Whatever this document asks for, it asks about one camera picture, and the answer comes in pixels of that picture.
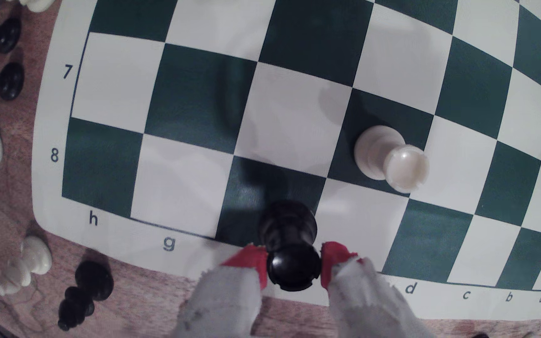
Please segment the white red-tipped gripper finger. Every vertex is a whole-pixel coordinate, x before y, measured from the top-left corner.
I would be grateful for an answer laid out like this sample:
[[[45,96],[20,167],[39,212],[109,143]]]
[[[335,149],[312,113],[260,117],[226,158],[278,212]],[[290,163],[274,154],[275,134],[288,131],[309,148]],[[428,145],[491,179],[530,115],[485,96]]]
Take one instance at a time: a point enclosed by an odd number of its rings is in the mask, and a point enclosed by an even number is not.
[[[205,272],[177,316],[173,337],[251,337],[267,287],[267,250],[248,244]]]
[[[335,241],[321,247],[321,285],[339,337],[434,337],[368,257]]]

